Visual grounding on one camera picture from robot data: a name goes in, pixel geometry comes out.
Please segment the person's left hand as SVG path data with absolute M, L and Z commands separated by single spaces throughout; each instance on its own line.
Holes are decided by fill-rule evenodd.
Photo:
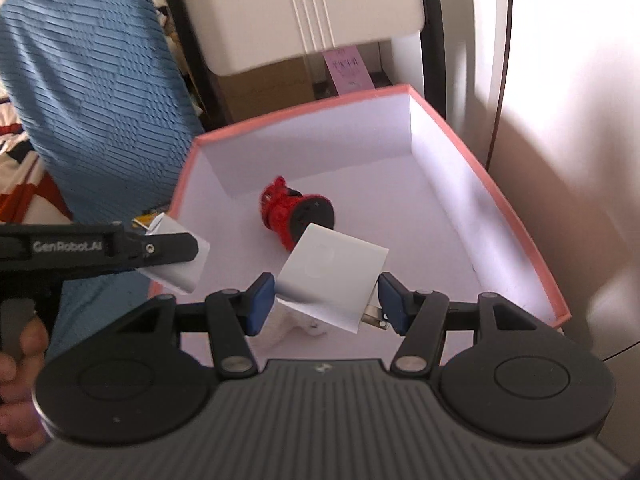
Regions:
M 18 361 L 1 353 L 1 433 L 16 452 L 32 453 L 47 441 L 32 400 L 37 376 L 46 362 L 49 335 L 34 316 L 20 336 L 22 357 Z

